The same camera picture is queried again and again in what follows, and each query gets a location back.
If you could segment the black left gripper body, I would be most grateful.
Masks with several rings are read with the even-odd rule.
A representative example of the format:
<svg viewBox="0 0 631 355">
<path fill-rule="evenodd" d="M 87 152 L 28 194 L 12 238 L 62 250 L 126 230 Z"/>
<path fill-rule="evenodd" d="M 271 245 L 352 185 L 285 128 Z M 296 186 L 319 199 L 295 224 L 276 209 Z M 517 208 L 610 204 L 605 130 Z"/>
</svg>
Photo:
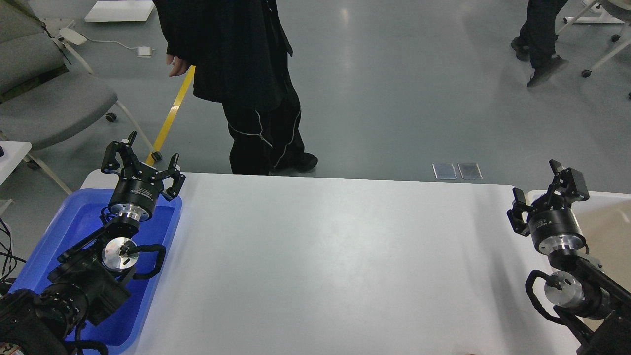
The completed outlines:
<svg viewBox="0 0 631 355">
<path fill-rule="evenodd" d="M 137 220 L 149 220 L 153 217 L 160 193 L 164 190 L 162 182 L 156 178 L 158 170 L 154 168 L 123 168 L 119 173 L 118 183 L 108 204 L 114 214 L 132 213 Z"/>
</svg>

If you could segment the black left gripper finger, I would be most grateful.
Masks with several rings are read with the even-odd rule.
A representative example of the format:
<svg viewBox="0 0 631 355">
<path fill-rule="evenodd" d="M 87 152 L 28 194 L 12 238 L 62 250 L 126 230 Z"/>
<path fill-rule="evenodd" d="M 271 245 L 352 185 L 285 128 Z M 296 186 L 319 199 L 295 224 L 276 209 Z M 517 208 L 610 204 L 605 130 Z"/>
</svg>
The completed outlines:
<svg viewBox="0 0 631 355">
<path fill-rule="evenodd" d="M 158 193 L 167 201 L 171 201 L 179 196 L 186 180 L 186 176 L 180 171 L 178 166 L 179 153 L 175 153 L 171 157 L 168 167 L 164 171 L 154 173 L 154 186 Z M 171 186 L 165 187 L 164 181 L 171 180 Z"/>
<path fill-rule="evenodd" d="M 142 175 L 144 168 L 133 152 L 132 145 L 137 131 L 132 131 L 128 138 L 112 141 L 105 150 L 101 163 L 101 172 L 115 175 Z"/>
</svg>

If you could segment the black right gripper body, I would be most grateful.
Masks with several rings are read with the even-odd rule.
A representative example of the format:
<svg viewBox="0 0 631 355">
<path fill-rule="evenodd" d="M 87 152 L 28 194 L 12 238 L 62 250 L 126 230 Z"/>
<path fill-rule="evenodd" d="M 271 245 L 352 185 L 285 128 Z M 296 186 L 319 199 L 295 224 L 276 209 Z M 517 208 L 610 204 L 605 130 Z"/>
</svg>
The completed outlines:
<svg viewBox="0 0 631 355">
<path fill-rule="evenodd" d="M 554 251 L 579 251 L 586 246 L 581 227 L 570 208 L 533 213 L 528 227 L 535 250 L 543 255 Z"/>
</svg>

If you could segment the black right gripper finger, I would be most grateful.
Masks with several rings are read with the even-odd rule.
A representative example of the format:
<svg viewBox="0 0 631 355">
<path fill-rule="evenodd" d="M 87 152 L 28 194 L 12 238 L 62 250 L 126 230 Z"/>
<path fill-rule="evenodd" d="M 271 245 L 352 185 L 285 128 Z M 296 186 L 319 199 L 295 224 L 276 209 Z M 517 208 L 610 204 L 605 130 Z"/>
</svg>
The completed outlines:
<svg viewBox="0 0 631 355">
<path fill-rule="evenodd" d="M 512 188 L 512 195 L 514 197 L 512 207 L 506 212 L 512 231 L 521 236 L 530 236 L 530 227 L 524 220 L 523 214 L 530 214 L 537 211 L 538 207 L 535 207 L 535 204 L 542 195 L 539 195 L 532 204 L 527 203 L 526 196 L 522 189 Z"/>
<path fill-rule="evenodd" d="M 590 199 L 583 173 L 574 168 L 564 168 L 559 161 L 549 160 L 554 179 L 548 186 L 543 198 L 544 209 L 569 209 L 575 202 Z"/>
</svg>

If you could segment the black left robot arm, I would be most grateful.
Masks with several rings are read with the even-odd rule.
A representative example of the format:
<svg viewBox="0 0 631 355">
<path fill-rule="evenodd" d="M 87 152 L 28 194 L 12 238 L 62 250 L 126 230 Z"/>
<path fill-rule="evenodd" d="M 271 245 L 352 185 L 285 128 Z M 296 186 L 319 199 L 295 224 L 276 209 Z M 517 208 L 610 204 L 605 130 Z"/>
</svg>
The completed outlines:
<svg viewBox="0 0 631 355">
<path fill-rule="evenodd" d="M 81 355 L 85 349 L 107 355 L 103 342 L 84 341 L 81 331 L 128 301 L 129 281 L 149 280 L 162 270 L 167 248 L 138 245 L 133 237 L 153 217 L 160 196 L 178 197 L 186 177 L 178 153 L 164 171 L 140 162 L 132 149 L 135 137 L 133 131 L 106 148 L 101 172 L 117 175 L 118 182 L 101 211 L 102 226 L 57 257 L 43 292 L 21 288 L 2 297 L 3 355 Z"/>
</svg>

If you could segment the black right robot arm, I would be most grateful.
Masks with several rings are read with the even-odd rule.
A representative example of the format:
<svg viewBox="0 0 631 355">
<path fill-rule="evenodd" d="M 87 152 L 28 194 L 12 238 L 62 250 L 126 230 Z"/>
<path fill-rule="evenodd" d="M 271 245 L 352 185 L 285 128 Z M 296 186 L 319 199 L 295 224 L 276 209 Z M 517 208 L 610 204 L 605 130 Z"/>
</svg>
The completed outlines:
<svg viewBox="0 0 631 355">
<path fill-rule="evenodd" d="M 507 211 L 512 231 L 529 236 L 554 269 L 529 273 L 528 299 L 542 317 L 570 330 L 580 344 L 578 355 L 628 355 L 631 295 L 590 255 L 572 210 L 590 198 L 584 176 L 554 159 L 549 164 L 554 178 L 545 193 L 529 203 L 521 189 L 513 188 Z"/>
</svg>

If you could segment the person's bare hand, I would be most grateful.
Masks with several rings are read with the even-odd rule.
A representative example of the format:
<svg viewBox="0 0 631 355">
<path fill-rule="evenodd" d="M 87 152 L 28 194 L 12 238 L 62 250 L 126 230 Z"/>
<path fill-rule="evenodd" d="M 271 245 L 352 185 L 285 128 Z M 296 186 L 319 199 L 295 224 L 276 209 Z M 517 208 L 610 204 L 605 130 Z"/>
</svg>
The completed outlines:
<svg viewBox="0 0 631 355">
<path fill-rule="evenodd" d="M 187 74 L 189 68 L 191 67 L 191 63 L 189 61 L 171 54 L 167 54 L 165 56 L 165 63 L 167 65 L 171 65 L 171 71 L 168 74 L 169 78 L 174 78 L 183 74 Z"/>
</svg>

